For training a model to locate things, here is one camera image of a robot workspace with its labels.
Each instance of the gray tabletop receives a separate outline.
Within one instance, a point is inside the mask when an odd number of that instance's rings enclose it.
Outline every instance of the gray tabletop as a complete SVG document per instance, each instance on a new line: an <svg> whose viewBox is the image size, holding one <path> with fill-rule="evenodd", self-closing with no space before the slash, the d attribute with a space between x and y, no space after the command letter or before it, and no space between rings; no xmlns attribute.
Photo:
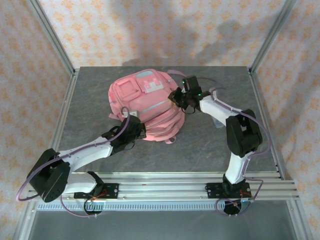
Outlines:
<svg viewBox="0 0 320 240"><path fill-rule="evenodd" d="M101 134L118 126L119 121L110 119L108 101L110 84L129 74L154 68L166 72L179 70L186 75L214 78L227 87L218 97L239 109L252 109L261 120L259 107L246 67L241 66L181 66L181 67L81 67L70 103L59 150L67 150L91 142ZM178 85L182 77L173 75ZM218 85L209 80L199 80L203 91ZM267 138L262 133L263 144ZM228 168L230 150L227 146L226 128L216 128L212 118L196 112L185 116L185 122L176 135L174 144L137 140L131 150L99 159L78 170L99 173L114 172L224 172ZM270 153L253 158L248 171L275 171Z"/></svg>

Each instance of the patterned wallpaper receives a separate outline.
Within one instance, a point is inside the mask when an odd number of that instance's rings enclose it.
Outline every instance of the patterned wallpaper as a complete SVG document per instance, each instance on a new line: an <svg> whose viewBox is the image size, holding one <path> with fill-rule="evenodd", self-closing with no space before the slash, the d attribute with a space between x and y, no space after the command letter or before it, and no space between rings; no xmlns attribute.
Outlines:
<svg viewBox="0 0 320 240"><path fill-rule="evenodd" d="M250 66L285 0L40 0L75 68Z"/></svg>
<svg viewBox="0 0 320 240"><path fill-rule="evenodd" d="M264 106L320 239L320 2L298 0L258 69Z"/></svg>
<svg viewBox="0 0 320 240"><path fill-rule="evenodd" d="M26 0L0 1L0 239L24 204L15 195L48 148L69 74Z"/></svg>

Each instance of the purple cable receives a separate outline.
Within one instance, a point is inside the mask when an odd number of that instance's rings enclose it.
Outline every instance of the purple cable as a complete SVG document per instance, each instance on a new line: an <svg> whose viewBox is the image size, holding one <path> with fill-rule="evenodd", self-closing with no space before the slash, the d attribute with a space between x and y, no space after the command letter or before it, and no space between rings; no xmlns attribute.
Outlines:
<svg viewBox="0 0 320 240"><path fill-rule="evenodd" d="M127 112L129 113L129 108L127 108L126 106L124 106L122 109L121 109L121 113L123 113L123 110L126 109ZM20 189L18 190L16 196L15 196L15 200L18 201L18 202L24 202L24 201L28 201L28 200L31 200L31 199L34 199L38 196L38 194L34 195L34 196L30 196L30 197L26 197L26 198L23 198L21 199L20 198L20 195L22 193L22 191L25 189L25 187L27 186L27 184L30 182L30 180L36 175L38 174L42 169L44 169L45 167L61 160L61 159L64 159L66 157L69 157L70 155L74 155L84 149L87 149L87 148L92 148L92 147L97 147L97 146L100 146L100 145L104 145L104 144L107 144L107 143L110 143L111 141L115 140L116 138L118 138L127 128L128 124L129 124L129 119L130 119L130 114L128 114L128 117L126 118L126 121L125 121L125 124L124 124L124 127L123 129L121 129L121 131L115 135L114 137L110 138L110 139L107 139L106 141L103 141L103 142L100 142L100 143L93 143L93 144L90 144L90 145L87 145L87 146L83 146L83 147L80 147L78 148L77 150L74 150L72 152L70 152L69 154L65 154L63 156L59 156L59 157L56 157L44 164L42 164L40 167L38 167L36 170L34 170L27 178L26 180L24 181L24 183L22 184L22 186L20 187Z"/></svg>
<svg viewBox="0 0 320 240"><path fill-rule="evenodd" d="M79 217L79 218L90 218L90 217L93 217L92 215L80 215L80 214L76 214L72 211L70 211L66 205L64 204L64 202L62 201L62 195L60 196L60 203L62 205L62 207L64 208L64 210L66 210L69 214L73 215L73 216L76 216L76 217Z"/></svg>
<svg viewBox="0 0 320 240"><path fill-rule="evenodd" d="M215 89L213 89L213 90L210 92L210 93L211 93L210 95L211 95L212 100L213 100L215 103L217 103L218 105L220 105L221 107L227 109L228 111L234 112L234 113L236 113L236 114L240 114L240 115L242 115L242 116L244 116L244 117L246 117L246 118L249 118L249 119L251 119L252 121L254 121L256 124L258 124L258 126L259 126L260 128L262 128L262 130L264 131L264 133L265 133L265 135L266 135L266 138L267 138L267 140L268 140L268 146L267 146L267 148L266 148L264 151L262 151L262 152L255 152L254 154L250 155L250 156L247 158L247 160L245 161L245 163L244 163L244 168L243 168L242 171L241 171L241 175L244 177L244 179L246 179L246 180L248 180L248 181L261 182L260 185L259 185L259 187L258 187L258 189L257 189L257 191L256 191L256 193L255 193L255 195L252 197L253 200L255 200L256 197L257 197L257 195L258 195L258 193L259 193L259 191L260 191L260 189L261 189L261 187L262 187L262 185L264 184L264 181L263 181L262 179L254 179L254 178L245 177L245 172L246 172L246 170L247 170L249 161L250 161L250 159L251 159L252 157L257 157L257 156L261 156L261 155L263 155L263 154L266 154L266 153L269 152L269 150L271 149L271 137L270 137L270 134L269 134L268 130L265 128L265 126L264 126L261 122L259 122L257 119L255 119L254 117L252 117L252 116L250 116L250 115L248 115L248 114L246 114L246 113L244 113L244 112L241 112L241 111L238 111L238 110L234 110L233 108L231 108L231 107L223 104L223 103L220 102L220 101L216 101L216 99L215 99L215 97L214 97L214 92L215 92L217 89L218 89L218 88L215 88ZM235 204L235 202L234 202L234 201L231 201L231 200L228 199L228 198L221 198L221 199L219 199L218 201L215 202L215 209L216 209L216 211L217 211L219 214L221 214L221 215L228 216L228 215L225 215L225 214L221 213L221 212L218 210L218 208L217 208L218 202L221 201L221 200L226 200L226 201L230 202L231 204ZM249 208L249 207L247 207L243 212L241 212L241 214L243 214L245 211L247 211L248 208Z"/></svg>

